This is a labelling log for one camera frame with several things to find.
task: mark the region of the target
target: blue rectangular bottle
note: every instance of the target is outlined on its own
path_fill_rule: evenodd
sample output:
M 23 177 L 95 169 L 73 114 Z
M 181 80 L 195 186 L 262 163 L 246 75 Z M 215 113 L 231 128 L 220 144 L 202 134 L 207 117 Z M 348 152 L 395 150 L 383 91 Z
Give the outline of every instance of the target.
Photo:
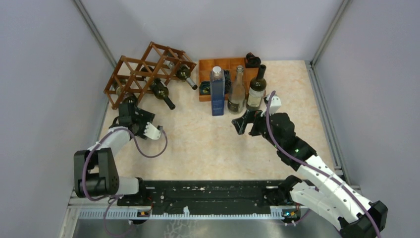
M 219 67 L 213 67 L 210 73 L 211 114 L 222 116 L 224 113 L 224 72 Z

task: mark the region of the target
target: gray wall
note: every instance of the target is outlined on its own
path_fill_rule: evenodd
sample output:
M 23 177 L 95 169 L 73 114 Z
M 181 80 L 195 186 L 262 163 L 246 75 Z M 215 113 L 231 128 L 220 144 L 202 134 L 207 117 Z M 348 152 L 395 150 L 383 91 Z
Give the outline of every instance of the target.
M 355 0 L 316 66 L 353 182 L 419 237 L 420 2 Z
M 339 0 L 84 0 L 114 57 L 140 58 L 150 41 L 194 60 L 244 56 L 311 60 Z
M 112 69 L 70 0 L 3 1 L 0 43 L 0 237 L 56 237 Z

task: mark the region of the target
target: tabletop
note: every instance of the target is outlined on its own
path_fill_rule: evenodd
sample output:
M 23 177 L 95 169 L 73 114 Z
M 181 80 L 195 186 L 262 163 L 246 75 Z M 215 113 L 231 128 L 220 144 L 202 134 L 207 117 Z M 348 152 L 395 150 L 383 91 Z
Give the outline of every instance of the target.
M 263 61 L 263 64 L 267 66 L 264 76 L 266 91 L 276 90 L 282 102 L 278 112 L 289 115 L 295 124 L 296 135 L 309 143 L 333 168 L 305 62 L 279 60 Z M 120 74 L 125 72 L 128 75 L 128 69 L 120 70 Z M 196 83 L 197 72 L 198 67 L 191 75 Z M 120 176 L 148 180 L 260 180 L 299 176 L 283 164 L 276 148 L 268 141 L 261 136 L 248 135 L 252 125 L 243 135 L 236 133 L 231 121 L 243 113 L 231 114 L 225 103 L 224 115 L 213 117 L 211 102 L 199 102 L 198 90 L 192 90 L 187 83 L 172 80 L 168 89 L 169 97 L 176 105 L 174 110 L 153 94 L 146 94 L 138 105 L 156 115 L 153 125 L 163 126 L 168 137 L 166 151 L 159 157 L 148 159 L 137 151 L 133 141 L 128 142 L 115 156 Z M 108 104 L 101 137 L 116 116 L 118 110 L 113 110 Z M 159 140 L 137 140 L 148 155 L 157 154 L 164 147 L 163 136 Z

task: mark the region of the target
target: bottle label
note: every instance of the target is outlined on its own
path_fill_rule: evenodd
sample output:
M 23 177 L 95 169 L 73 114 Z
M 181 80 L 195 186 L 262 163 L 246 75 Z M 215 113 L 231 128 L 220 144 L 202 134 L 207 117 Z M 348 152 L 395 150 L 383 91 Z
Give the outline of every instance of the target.
M 230 100 L 227 100 L 227 108 L 233 112 L 239 111 L 239 104 L 233 103 Z
M 264 96 L 264 92 L 265 90 L 257 92 L 254 89 L 250 88 L 247 104 L 253 108 L 259 107 L 261 103 L 261 98 L 263 98 Z

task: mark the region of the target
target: wooden box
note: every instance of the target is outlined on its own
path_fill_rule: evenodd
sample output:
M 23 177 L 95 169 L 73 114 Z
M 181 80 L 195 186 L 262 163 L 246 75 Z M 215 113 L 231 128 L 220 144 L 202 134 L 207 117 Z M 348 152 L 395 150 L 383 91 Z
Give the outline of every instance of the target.
M 222 58 L 222 59 L 201 59 L 198 61 L 198 86 L 201 85 L 203 81 L 210 80 L 210 72 L 214 66 L 220 66 L 222 69 L 228 70 L 230 73 L 230 80 L 233 83 L 236 76 L 236 67 L 242 65 L 245 68 L 245 58 Z M 246 95 L 245 98 L 248 98 L 249 84 L 251 79 L 255 78 L 258 73 L 258 68 L 246 68 L 244 70 L 244 85 Z M 209 102 L 211 101 L 211 95 L 201 95 L 200 90 L 199 100 L 200 102 Z

